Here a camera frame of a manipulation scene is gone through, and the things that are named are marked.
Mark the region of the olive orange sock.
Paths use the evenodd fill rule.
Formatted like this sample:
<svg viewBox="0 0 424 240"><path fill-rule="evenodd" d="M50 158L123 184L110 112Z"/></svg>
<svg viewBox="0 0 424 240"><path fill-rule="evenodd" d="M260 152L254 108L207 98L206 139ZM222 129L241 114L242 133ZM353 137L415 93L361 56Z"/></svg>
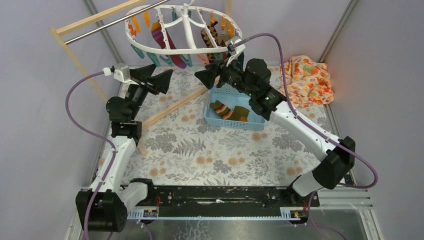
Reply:
<svg viewBox="0 0 424 240"><path fill-rule="evenodd" d="M223 120L247 122L250 110L243 106L236 105L233 109L229 108L219 100L212 102L209 106Z"/></svg>

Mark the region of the white plastic clip hanger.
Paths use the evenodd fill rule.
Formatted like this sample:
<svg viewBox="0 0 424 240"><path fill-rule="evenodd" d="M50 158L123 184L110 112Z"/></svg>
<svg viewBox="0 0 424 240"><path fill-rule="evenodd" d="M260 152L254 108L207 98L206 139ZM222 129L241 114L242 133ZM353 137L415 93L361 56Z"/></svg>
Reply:
<svg viewBox="0 0 424 240"><path fill-rule="evenodd" d="M147 6L137 6L126 14ZM207 28L211 20L217 20L217 35L229 34L230 38L242 38L242 30L230 15L209 7L196 6L192 0L180 5L165 3L133 16L124 21L124 32L135 49L156 55L206 55L225 52L226 46L208 48L202 40L201 31ZM162 29L167 30L175 49L161 49L155 42L151 33L154 22L160 22Z"/></svg>

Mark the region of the dark teal sock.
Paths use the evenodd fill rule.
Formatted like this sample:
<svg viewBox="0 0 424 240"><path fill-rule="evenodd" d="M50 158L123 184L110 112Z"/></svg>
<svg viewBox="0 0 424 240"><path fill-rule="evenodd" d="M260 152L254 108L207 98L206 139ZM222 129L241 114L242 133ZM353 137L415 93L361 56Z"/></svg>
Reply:
<svg viewBox="0 0 424 240"><path fill-rule="evenodd" d="M244 60L245 60L245 54L244 52L242 52L238 57L237 60L234 64L234 66L238 69L238 70L243 70L244 69Z"/></svg>

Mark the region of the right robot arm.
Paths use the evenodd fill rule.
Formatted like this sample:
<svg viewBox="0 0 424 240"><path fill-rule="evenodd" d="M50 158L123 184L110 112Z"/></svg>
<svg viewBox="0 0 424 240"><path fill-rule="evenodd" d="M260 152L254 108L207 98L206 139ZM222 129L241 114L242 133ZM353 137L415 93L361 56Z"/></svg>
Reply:
<svg viewBox="0 0 424 240"><path fill-rule="evenodd" d="M271 71L263 59L250 59L244 69L220 60L194 76L209 90L229 86L248 96L248 104L257 115L284 128L319 160L318 166L290 184L286 198L291 205L301 205L313 191L334 189L354 166L355 141L325 131L295 109L287 94L270 85Z"/></svg>

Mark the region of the light blue plastic basket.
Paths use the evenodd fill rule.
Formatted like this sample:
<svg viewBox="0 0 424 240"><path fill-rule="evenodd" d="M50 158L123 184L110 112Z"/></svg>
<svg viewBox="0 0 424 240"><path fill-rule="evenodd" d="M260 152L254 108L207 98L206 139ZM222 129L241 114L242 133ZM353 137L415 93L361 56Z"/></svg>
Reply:
<svg viewBox="0 0 424 240"><path fill-rule="evenodd" d="M208 91L203 116L208 125L261 131L266 120L249 105L250 97L225 84Z"/></svg>

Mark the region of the maroon purple striped sock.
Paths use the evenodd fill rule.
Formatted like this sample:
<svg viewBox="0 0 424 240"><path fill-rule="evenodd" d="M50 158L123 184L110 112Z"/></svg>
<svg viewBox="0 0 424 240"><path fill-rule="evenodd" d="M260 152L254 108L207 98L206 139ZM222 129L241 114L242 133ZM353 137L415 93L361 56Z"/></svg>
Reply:
<svg viewBox="0 0 424 240"><path fill-rule="evenodd" d="M155 42L161 47L161 49L174 50L176 48L169 33L167 32L167 30L162 29L162 26L159 21L156 21L152 24L151 35ZM166 60L168 64L172 63L181 69L185 69L187 67L187 64L182 60L179 54L166 54L165 56L166 58L162 56L160 58Z"/></svg>

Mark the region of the argyle brown sock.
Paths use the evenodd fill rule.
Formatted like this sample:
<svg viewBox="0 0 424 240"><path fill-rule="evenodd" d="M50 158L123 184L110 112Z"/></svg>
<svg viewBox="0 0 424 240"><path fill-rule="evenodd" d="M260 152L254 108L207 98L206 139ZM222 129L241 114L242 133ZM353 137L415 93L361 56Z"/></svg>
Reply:
<svg viewBox="0 0 424 240"><path fill-rule="evenodd" d="M209 23L206 29L201 31L201 37L207 48L217 48L218 47L218 32L215 28L217 20L213 19Z"/></svg>

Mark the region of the floral table mat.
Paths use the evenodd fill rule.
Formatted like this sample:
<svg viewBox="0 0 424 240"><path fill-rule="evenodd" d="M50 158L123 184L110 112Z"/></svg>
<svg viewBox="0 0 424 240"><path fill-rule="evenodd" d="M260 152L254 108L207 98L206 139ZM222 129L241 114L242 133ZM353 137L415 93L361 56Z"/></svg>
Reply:
<svg viewBox="0 0 424 240"><path fill-rule="evenodd" d="M144 129L122 184L287 186L318 166L309 148L274 123L258 131L209 125L208 98L204 92Z"/></svg>

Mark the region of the metal rack rod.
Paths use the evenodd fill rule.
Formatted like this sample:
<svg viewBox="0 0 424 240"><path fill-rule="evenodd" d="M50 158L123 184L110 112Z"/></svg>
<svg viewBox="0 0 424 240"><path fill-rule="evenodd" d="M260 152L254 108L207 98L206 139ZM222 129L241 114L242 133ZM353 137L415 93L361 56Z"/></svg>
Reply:
<svg viewBox="0 0 424 240"><path fill-rule="evenodd" d="M70 34L70 33L74 32L76 30L81 29L82 27L86 27L89 24L97 23L97 22L99 22L99 21L101 21L101 20L103 20L105 18L111 17L111 16L113 16L115 14L118 14L118 13L120 13L120 12L128 9L128 8L131 8L131 7L133 7L133 6L137 5L137 4L141 4L141 3L144 3L144 2L145 2L144 0L129 0L127 2L121 3L119 5L116 5L116 6L112 7L112 8L109 8L107 10L104 10L102 12L96 13L96 14L94 14L92 16L89 16L87 18L84 18L82 20L79 20L77 22L74 22L72 24L69 24L67 26L64 26L64 27L58 29L56 32L57 32L57 34L59 36L64 36L66 34ZM169 2L169 1L168 0L161 0L159 2L156 2L154 4L148 5L146 7L142 7L140 10L136 10L136 11L134 11L131 14L127 14L127 15L121 17L121 18L118 18L118 19L110 22L110 23L104 24L104 25L102 25L100 27L97 27L96 29L93 29L93 30L91 30L89 32L86 32L86 33L81 34L81 35L78 35L78 36L76 36L76 37L74 37L72 39L69 39L69 40L65 41L64 44L65 45L69 45L69 44L75 43L75 42L77 42L77 41L79 41L81 39L84 39L84 38L86 38L88 36L91 36L93 34L96 34L96 33L100 32L100 31L103 31L103 30L105 30L105 29L107 29L107 28L109 28L111 26L114 26L114 25L120 23L120 22L124 22L124 21L132 18L133 16L136 16L136 15L139 15L141 13L144 13L144 12L150 10L150 9L159 7L159 6L161 6L161 5L163 5L163 4L167 3L167 2Z"/></svg>

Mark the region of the orange floral cloth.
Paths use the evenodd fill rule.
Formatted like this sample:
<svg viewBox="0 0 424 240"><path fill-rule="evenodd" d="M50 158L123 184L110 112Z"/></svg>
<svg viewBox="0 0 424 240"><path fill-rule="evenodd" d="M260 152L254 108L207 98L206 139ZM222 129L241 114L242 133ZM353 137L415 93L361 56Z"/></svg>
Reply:
<svg viewBox="0 0 424 240"><path fill-rule="evenodd" d="M326 63L316 62L306 55L291 56L279 70L295 108L328 105L335 100Z"/></svg>

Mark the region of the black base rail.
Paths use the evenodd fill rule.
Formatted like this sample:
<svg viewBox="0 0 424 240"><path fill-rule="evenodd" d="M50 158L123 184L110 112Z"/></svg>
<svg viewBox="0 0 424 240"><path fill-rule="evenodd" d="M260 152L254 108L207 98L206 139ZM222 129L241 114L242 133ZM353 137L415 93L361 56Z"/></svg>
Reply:
<svg viewBox="0 0 424 240"><path fill-rule="evenodd" d="M298 196L275 186L159 185L129 213L129 220L283 220L302 221L318 195Z"/></svg>

